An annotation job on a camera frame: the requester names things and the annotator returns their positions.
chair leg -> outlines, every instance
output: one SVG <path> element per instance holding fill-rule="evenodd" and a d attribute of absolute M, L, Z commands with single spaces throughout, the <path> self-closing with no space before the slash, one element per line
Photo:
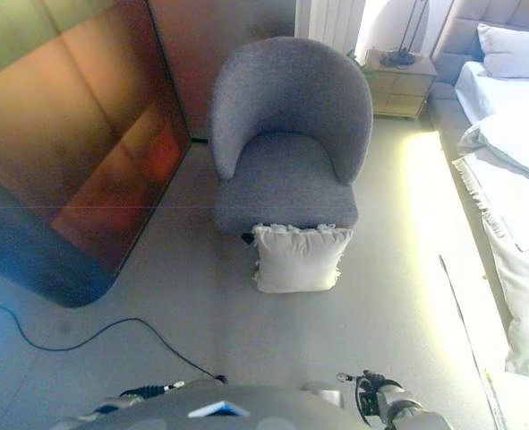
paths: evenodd
<path fill-rule="evenodd" d="M 242 233 L 240 238 L 248 245 L 252 245 L 252 242 L 254 242 L 254 235 L 252 233 Z"/>

upholstered headboard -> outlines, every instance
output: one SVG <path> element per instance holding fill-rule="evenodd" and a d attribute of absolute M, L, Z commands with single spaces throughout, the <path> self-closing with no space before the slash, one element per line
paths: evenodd
<path fill-rule="evenodd" d="M 431 59 L 438 81 L 455 84 L 467 61 L 482 61 L 477 25 L 529 30 L 529 0 L 454 0 Z"/>

bed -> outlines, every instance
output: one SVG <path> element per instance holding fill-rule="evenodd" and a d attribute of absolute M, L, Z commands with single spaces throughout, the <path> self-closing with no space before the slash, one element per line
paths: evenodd
<path fill-rule="evenodd" d="M 432 55 L 429 112 L 508 341 L 500 368 L 478 363 L 485 389 L 498 428 L 529 429 L 529 64 L 493 63 L 485 31 L 505 30 L 529 37 L 529 0 L 454 1 Z M 516 47 L 528 63 L 529 43 Z"/>

white bedsheet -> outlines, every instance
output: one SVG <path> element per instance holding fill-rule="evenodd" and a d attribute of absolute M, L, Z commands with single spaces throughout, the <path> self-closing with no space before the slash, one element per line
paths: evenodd
<path fill-rule="evenodd" d="M 471 194 L 487 200 L 481 209 L 498 215 L 490 221 L 495 232 L 528 251 L 529 110 L 488 116 L 465 132 L 458 148 L 475 150 L 466 157 L 474 175 L 464 180 Z"/>
<path fill-rule="evenodd" d="M 494 113 L 529 107 L 529 79 L 491 78 L 482 63 L 463 65 L 455 91 L 471 124 Z"/>
<path fill-rule="evenodd" d="M 507 370 L 529 375 L 529 109 L 493 114 L 467 130 L 454 162 L 481 210 L 513 320 Z"/>

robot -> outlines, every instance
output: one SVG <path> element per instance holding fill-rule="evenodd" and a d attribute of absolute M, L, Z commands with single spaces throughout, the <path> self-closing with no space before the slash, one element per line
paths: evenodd
<path fill-rule="evenodd" d="M 219 381 L 126 391 L 118 399 L 125 398 L 127 406 L 131 406 L 115 408 L 113 413 L 94 416 L 92 422 L 66 428 L 369 430 L 366 416 L 378 416 L 386 430 L 453 430 L 444 417 L 425 410 L 411 392 L 381 374 L 363 371 L 360 376 L 338 374 L 337 379 L 342 383 L 355 382 L 356 405 L 363 421 L 310 392 L 268 386 L 234 387 L 221 377 Z"/>

